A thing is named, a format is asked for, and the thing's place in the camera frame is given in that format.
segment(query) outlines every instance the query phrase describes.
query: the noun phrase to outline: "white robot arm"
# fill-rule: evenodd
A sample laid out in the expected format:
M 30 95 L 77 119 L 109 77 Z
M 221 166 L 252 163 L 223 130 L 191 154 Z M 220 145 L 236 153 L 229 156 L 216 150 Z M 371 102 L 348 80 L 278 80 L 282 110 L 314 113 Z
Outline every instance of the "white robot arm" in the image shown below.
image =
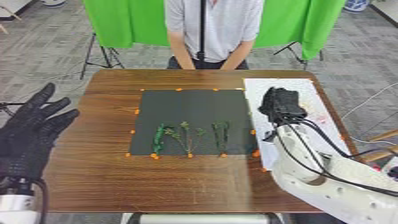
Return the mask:
M 356 184 L 398 191 L 394 180 L 351 159 L 337 155 L 321 155 L 310 149 L 303 126 L 292 124 L 291 128 L 287 125 L 276 128 L 278 137 L 273 139 L 278 158 L 271 169 L 271 177 L 278 187 L 348 224 L 398 223 L 398 197 L 332 180 L 310 172 L 291 159 L 285 150 L 308 168 L 324 173 L 316 164 L 316 158 L 326 172 Z M 314 158 L 296 134 L 312 150 Z

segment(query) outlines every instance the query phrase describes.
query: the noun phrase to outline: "black pants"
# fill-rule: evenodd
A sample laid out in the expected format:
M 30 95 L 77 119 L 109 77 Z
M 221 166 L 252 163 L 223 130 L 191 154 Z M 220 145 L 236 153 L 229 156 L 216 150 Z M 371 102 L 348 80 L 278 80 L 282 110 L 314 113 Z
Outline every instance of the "black pants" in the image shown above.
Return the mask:
M 198 60 L 191 59 L 191 62 L 193 62 L 193 66 L 195 68 L 198 68 Z M 220 69 L 221 65 L 223 65 L 225 61 L 220 61 L 216 63 L 209 63 L 209 62 L 204 62 L 204 68 L 202 69 Z M 170 59 L 168 59 L 168 66 L 166 66 L 166 69 L 181 69 L 181 66 L 177 64 L 177 59 L 175 57 L 172 56 Z M 246 62 L 245 60 L 241 61 L 239 63 L 239 66 L 236 67 L 237 70 L 248 70 L 248 66 L 246 66 Z

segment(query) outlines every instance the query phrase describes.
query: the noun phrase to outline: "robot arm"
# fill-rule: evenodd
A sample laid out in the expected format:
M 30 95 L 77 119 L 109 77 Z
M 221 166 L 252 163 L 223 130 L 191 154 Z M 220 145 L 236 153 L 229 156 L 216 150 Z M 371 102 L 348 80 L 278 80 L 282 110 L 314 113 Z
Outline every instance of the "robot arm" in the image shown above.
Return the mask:
M 310 148 L 296 92 L 269 89 L 259 111 L 275 124 L 278 187 L 346 223 L 398 223 L 398 184 L 344 153 L 324 155 Z

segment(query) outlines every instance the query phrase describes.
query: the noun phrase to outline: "black glove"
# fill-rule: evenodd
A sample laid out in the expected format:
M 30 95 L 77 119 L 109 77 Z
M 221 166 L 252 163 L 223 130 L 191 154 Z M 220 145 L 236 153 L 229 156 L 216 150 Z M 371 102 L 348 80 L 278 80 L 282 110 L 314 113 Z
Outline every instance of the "black glove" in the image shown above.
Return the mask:
M 76 109 L 51 117 L 70 103 L 63 98 L 42 107 L 53 92 L 49 83 L 0 129 L 0 177 L 40 179 L 54 139 L 77 117 Z
M 292 118 L 305 118 L 307 112 L 298 106 L 298 92 L 271 87 L 264 93 L 262 104 L 257 110 L 268 116 L 268 121 L 276 126 L 282 124 L 282 118 L 287 121 Z

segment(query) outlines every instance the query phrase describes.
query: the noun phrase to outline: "white paper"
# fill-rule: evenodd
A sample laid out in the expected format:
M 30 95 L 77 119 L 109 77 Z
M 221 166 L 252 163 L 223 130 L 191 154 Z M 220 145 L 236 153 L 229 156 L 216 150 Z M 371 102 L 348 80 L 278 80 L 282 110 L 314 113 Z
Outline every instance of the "white paper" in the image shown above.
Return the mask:
M 252 115 L 252 125 L 255 129 L 257 146 L 260 152 L 262 167 L 271 170 L 271 164 L 276 159 L 276 149 L 271 143 L 262 141 L 264 133 L 273 130 L 268 117 L 257 111 L 262 102 L 262 96 L 269 87 L 298 91 L 300 106 L 307 111 L 307 119 L 317 124 L 335 146 L 349 154 L 349 150 L 340 139 L 340 134 L 332 121 L 332 117 L 317 96 L 317 92 L 308 79 L 245 79 L 245 98 Z M 312 129 L 305 126 L 308 135 L 308 147 L 316 151 L 337 154 L 324 140 Z

